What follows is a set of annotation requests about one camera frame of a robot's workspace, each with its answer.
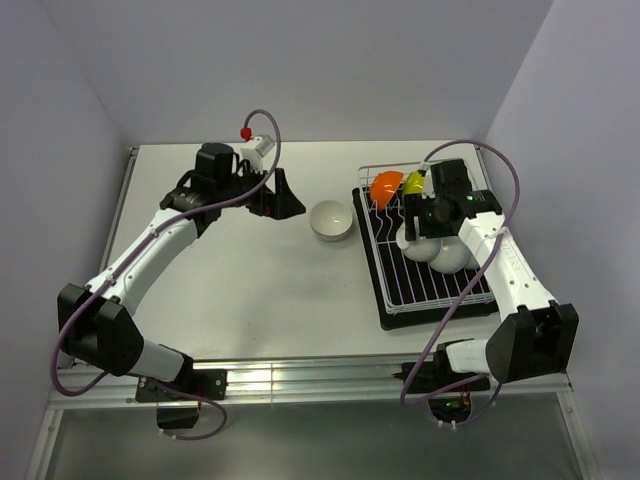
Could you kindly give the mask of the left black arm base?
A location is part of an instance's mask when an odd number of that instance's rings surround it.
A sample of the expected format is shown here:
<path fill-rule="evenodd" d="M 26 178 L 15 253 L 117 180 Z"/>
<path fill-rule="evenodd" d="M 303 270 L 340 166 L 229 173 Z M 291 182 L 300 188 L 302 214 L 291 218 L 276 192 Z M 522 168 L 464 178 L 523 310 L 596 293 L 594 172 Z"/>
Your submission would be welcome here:
<path fill-rule="evenodd" d="M 139 404 L 157 404 L 156 424 L 162 434 L 185 441 L 209 438 L 221 432 L 228 421 L 228 413 L 220 404 L 226 396 L 227 378 L 225 369 L 196 369 L 185 384 L 140 378 L 134 400 Z M 219 411 L 219 425 L 207 434 L 185 434 L 196 426 L 204 406 Z"/>

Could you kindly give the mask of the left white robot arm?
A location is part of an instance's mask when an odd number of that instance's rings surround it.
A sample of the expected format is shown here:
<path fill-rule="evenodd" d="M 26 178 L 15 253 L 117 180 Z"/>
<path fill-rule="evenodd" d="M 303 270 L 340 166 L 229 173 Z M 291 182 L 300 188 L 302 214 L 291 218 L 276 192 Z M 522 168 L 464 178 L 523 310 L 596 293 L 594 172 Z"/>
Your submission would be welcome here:
<path fill-rule="evenodd" d="M 159 204 L 149 224 L 110 266 L 81 286 L 69 284 L 57 299 L 58 350 L 114 375 L 151 377 L 172 399 L 195 386 L 191 358 L 144 339 L 134 315 L 149 289 L 172 261 L 216 222 L 222 211 L 285 220 L 306 208 L 277 165 L 265 169 L 281 146 L 267 135 L 239 148 L 205 143 L 187 171 Z"/>

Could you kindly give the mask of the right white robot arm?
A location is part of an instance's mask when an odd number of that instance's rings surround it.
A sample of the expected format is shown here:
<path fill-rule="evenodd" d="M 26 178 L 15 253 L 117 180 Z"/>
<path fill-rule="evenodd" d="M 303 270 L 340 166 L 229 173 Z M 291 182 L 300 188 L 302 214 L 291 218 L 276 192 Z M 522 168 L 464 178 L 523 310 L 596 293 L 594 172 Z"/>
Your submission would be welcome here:
<path fill-rule="evenodd" d="M 406 237 L 460 240 L 478 263 L 498 306 L 500 324 L 487 339 L 440 344 L 435 383 L 452 390 L 467 374 L 511 383 L 566 370 L 579 316 L 561 304 L 531 270 L 489 190 L 473 187 L 463 160 L 419 168 L 424 190 L 404 194 Z"/>

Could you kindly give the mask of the orange bowl white inside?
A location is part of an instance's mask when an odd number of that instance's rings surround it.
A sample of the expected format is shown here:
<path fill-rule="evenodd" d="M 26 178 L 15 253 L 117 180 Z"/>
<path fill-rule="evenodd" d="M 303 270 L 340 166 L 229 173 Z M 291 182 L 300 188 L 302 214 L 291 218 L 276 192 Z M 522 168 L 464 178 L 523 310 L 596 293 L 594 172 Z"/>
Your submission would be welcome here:
<path fill-rule="evenodd" d="M 387 207 L 403 182 L 404 174 L 390 170 L 379 173 L 369 187 L 369 198 L 378 211 Z"/>

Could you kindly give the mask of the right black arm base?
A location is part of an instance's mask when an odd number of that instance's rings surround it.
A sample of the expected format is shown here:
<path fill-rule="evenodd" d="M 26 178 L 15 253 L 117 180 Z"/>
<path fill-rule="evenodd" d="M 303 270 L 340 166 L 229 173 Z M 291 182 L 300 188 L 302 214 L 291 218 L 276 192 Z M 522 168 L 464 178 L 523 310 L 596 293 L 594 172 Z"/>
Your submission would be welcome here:
<path fill-rule="evenodd" d="M 437 367 L 433 361 L 425 362 L 412 381 L 408 393 L 410 395 L 426 394 L 449 384 L 467 380 L 473 373 L 455 373 L 446 367 Z M 457 397 L 431 399 L 428 404 L 434 416 L 442 421 L 466 420 L 472 409 L 471 393 L 489 391 L 490 380 L 486 377 L 474 380 L 453 389 Z"/>

